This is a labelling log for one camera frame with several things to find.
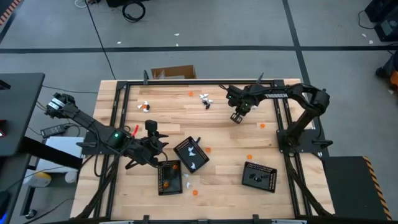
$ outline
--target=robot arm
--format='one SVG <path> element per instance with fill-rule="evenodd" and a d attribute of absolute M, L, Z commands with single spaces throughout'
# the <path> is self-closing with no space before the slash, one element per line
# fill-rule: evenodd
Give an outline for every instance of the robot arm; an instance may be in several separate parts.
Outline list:
<path fill-rule="evenodd" d="M 94 133 L 97 138 L 96 147 L 103 144 L 115 154 L 127 156 L 132 161 L 126 166 L 127 169 L 137 164 L 150 164 L 157 167 L 158 160 L 154 156 L 163 153 L 163 147 L 168 143 L 160 142 L 160 138 L 168 137 L 167 135 L 157 132 L 157 123 L 147 120 L 145 122 L 148 137 L 136 139 L 123 128 L 114 128 L 105 126 L 99 121 L 78 109 L 75 99 L 67 94 L 54 94 L 54 98 L 46 106 L 46 115 L 51 118 L 70 118 L 79 125 Z"/>
<path fill-rule="evenodd" d="M 236 86 L 230 85 L 226 88 L 223 85 L 220 87 L 227 91 L 226 98 L 228 105 L 236 107 L 235 113 L 232 114 L 231 119 L 239 124 L 243 117 L 250 112 L 253 106 L 258 106 L 262 100 L 275 98 L 291 98 L 297 101 L 305 110 L 301 117 L 293 122 L 287 129 L 286 138 L 289 144 L 293 147 L 298 146 L 299 137 L 307 125 L 317 116 L 322 115 L 329 105 L 329 94 L 326 90 L 319 90 L 314 86 L 306 84 L 295 84 L 292 86 L 277 86 L 265 87 L 258 83 L 245 86 L 243 90 Z M 311 99 L 308 102 L 303 93 L 311 94 Z"/>

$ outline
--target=wooden tabletop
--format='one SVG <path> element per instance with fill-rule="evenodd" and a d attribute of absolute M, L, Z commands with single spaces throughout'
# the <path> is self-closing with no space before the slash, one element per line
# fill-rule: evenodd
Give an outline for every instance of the wooden tabletop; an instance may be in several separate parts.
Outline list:
<path fill-rule="evenodd" d="M 299 82 L 299 79 L 285 80 L 285 84 Z M 102 81 L 99 88 L 94 118 L 104 124 L 109 124 L 115 88 L 116 81 Z M 209 99 L 214 100 L 209 110 L 199 98 L 203 93 L 210 94 Z M 144 121 L 153 119 L 159 123 L 158 131 L 169 135 L 162 141 L 170 143 L 164 149 L 170 160 L 178 159 L 172 150 L 178 143 L 189 136 L 200 136 L 200 147 L 211 148 L 211 152 L 206 153 L 210 161 L 188 178 L 183 177 L 182 194 L 158 196 L 157 169 L 146 165 L 126 170 L 124 166 L 129 159 L 123 157 L 119 163 L 112 220 L 142 220 L 144 215 L 150 215 L 152 220 L 250 219 L 253 214 L 260 218 L 294 217 L 285 163 L 275 135 L 277 121 L 273 101 L 262 101 L 258 109 L 248 113 L 238 125 L 229 119 L 234 108 L 227 105 L 225 96 L 226 91 L 218 85 L 131 87 L 126 125 L 131 128 L 139 125 L 137 137 L 146 135 Z M 137 108 L 144 100 L 150 104 L 149 113 Z M 117 124 L 121 103 L 119 105 Z M 289 105 L 295 121 L 303 109 L 293 100 L 289 100 Z M 283 110 L 282 117 L 286 128 Z M 251 160 L 247 159 L 249 154 L 252 155 Z M 334 213 L 321 160 L 312 154 L 301 154 L 301 160 L 308 188 L 325 209 Z M 241 185 L 245 161 L 277 169 L 274 194 Z M 84 209 L 98 188 L 93 164 L 94 159 L 81 170 L 71 217 Z M 100 170 L 102 160 L 98 164 L 97 169 Z M 189 174 L 185 166 L 182 171 Z M 187 181 L 191 183 L 189 189 L 185 186 Z M 296 189 L 300 211 L 304 214 L 301 193 L 297 186 Z M 193 195 L 193 190 L 197 190 L 198 195 Z M 107 193 L 101 214 L 104 214 L 106 198 Z"/>

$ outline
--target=concrete floor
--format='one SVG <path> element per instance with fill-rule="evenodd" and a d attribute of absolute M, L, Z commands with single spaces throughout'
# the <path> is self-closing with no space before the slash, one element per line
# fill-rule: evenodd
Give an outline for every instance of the concrete floor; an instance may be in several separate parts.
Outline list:
<path fill-rule="evenodd" d="M 288 0 L 300 45 L 368 46 L 369 40 L 373 45 L 386 45 L 373 30 L 357 25 L 357 13 L 369 2 Z M 121 12 L 110 9 L 105 1 L 91 6 L 105 47 L 294 45 L 282 0 L 151 0 L 144 4 L 147 14 L 135 24 L 126 22 Z M 362 20 L 371 26 L 366 15 Z M 99 47 L 87 9 L 77 8 L 72 0 L 24 1 L 0 39 L 0 49 Z M 264 78 L 302 78 L 296 52 L 291 50 L 113 52 L 108 56 L 118 79 L 141 79 L 143 69 L 188 64 L 195 66 L 198 78 L 256 78 L 262 72 Z M 368 156 L 396 220 L 397 98 L 374 77 L 375 69 L 389 56 L 385 51 L 365 50 L 303 52 L 311 84 L 326 88 L 331 95 L 330 107 L 322 116 L 326 138 L 335 142 L 329 147 L 330 155 Z M 0 54 L 0 68 L 2 73 L 43 72 L 45 85 L 77 91 L 97 91 L 101 80 L 112 79 L 103 53 Z M 39 100 L 47 102 L 54 93 L 43 88 Z M 96 95 L 74 96 L 83 111 L 93 113 Z M 35 110 L 30 127 L 38 131 L 60 123 L 64 121 Z M 26 135 L 41 139 L 29 130 Z M 51 195 L 52 201 L 42 205 L 41 198 L 46 195 Z M 73 195 L 70 187 L 43 189 L 35 195 L 32 208 L 40 214 Z M 20 205 L 12 223 L 25 221 L 19 216 Z M 66 220 L 71 207 L 71 202 L 65 203 L 38 223 Z"/>

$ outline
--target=black desk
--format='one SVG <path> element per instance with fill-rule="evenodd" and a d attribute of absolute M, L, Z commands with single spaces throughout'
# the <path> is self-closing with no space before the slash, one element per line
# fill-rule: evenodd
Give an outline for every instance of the black desk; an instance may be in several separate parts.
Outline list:
<path fill-rule="evenodd" d="M 0 90 L 0 119 L 7 120 L 2 128 L 6 136 L 0 138 L 0 191 L 10 194 L 5 221 L 9 223 L 22 181 L 7 188 L 24 178 L 30 155 L 76 169 L 82 159 L 25 137 L 44 81 L 43 73 L 0 74 L 0 80 L 11 85 L 10 90 Z"/>
<path fill-rule="evenodd" d="M 30 154 L 16 154 L 32 116 L 40 89 L 44 81 L 43 73 L 0 74 L 0 80 L 11 85 L 10 90 L 0 90 L 0 119 L 7 120 L 4 131 L 6 136 L 0 139 L 0 190 L 6 190 L 14 182 L 22 179 L 30 161 Z M 10 203 L 7 209 L 6 223 L 18 199 L 22 182 L 11 187 Z"/>

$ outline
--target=black mesh basket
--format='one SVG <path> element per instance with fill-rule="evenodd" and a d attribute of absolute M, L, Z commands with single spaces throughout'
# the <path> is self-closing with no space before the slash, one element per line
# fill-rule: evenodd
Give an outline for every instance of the black mesh basket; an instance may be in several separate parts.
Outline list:
<path fill-rule="evenodd" d="M 276 169 L 252 162 L 245 162 L 242 184 L 275 193 L 276 175 Z"/>
<path fill-rule="evenodd" d="M 188 148 L 193 147 L 192 153 L 196 154 L 195 156 L 189 156 Z M 189 172 L 193 174 L 203 165 L 205 165 L 209 161 L 209 157 L 203 152 L 200 146 L 193 140 L 191 136 L 189 136 L 186 140 L 182 141 L 178 146 L 174 149 L 174 152 L 178 155 L 184 165 L 187 167 Z M 196 169 L 192 169 L 192 163 L 195 164 Z"/>
<path fill-rule="evenodd" d="M 162 161 L 157 169 L 159 195 L 182 193 L 181 161 Z"/>

